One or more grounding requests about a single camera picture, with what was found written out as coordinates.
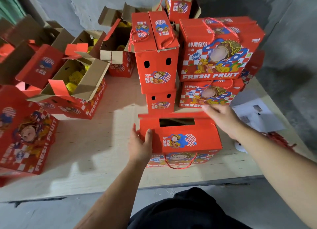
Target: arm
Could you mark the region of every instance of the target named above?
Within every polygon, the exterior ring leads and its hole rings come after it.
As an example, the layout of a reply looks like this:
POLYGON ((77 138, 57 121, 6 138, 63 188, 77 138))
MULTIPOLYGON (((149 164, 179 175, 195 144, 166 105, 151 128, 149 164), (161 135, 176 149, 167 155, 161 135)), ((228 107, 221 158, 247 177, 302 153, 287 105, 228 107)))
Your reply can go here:
POLYGON ((129 162, 74 229, 126 228, 143 171, 152 155, 152 131, 140 140, 135 124, 130 134, 129 162))
POLYGON ((268 182, 307 226, 317 228, 317 164, 279 146, 240 121, 226 105, 203 110, 252 156, 268 182))

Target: left hand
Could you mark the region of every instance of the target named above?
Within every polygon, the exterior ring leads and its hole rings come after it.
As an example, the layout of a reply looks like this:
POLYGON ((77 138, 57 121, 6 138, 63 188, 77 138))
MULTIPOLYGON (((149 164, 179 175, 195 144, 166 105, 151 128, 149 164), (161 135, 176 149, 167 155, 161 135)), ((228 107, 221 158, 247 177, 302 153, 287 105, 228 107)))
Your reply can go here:
POLYGON ((139 137, 140 131, 135 130, 135 124, 130 133, 129 161, 146 166, 152 156, 152 130, 148 129, 143 142, 139 137))

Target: sheet of paper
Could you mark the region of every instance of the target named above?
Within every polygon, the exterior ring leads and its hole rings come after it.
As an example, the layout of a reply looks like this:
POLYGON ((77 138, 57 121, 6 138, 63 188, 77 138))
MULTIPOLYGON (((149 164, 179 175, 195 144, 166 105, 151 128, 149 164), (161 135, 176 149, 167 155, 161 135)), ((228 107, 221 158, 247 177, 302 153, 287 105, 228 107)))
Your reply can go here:
POLYGON ((245 123, 249 123, 250 118, 254 113, 257 113, 263 122, 265 130, 267 132, 279 131, 285 129, 283 123, 277 118, 277 116, 269 110, 266 104, 258 97, 258 95, 252 90, 244 90, 232 101, 232 109, 236 112, 238 117, 245 123))

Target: right hand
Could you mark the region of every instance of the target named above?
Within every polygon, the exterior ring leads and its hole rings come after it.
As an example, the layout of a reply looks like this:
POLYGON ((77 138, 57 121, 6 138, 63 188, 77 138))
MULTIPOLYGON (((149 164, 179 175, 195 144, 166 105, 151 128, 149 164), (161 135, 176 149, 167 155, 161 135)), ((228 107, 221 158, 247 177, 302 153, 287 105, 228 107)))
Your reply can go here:
POLYGON ((232 139, 237 140, 236 132, 245 124, 238 118, 236 113, 227 105, 211 104, 202 105, 203 111, 212 118, 217 126, 226 132, 232 139))

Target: wall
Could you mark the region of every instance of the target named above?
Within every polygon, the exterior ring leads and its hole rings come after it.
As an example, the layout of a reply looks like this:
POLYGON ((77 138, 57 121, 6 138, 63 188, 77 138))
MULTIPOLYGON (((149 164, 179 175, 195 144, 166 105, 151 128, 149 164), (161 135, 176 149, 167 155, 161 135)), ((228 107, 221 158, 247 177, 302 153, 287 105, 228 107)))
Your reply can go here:
MULTIPOLYGON (((82 29, 109 30, 98 25, 104 5, 121 9, 124 2, 151 7, 159 0, 31 0, 43 19, 57 20, 74 36, 82 29)), ((266 51, 257 76, 308 147, 317 151, 315 0, 198 0, 201 17, 244 16, 267 33, 266 51)))

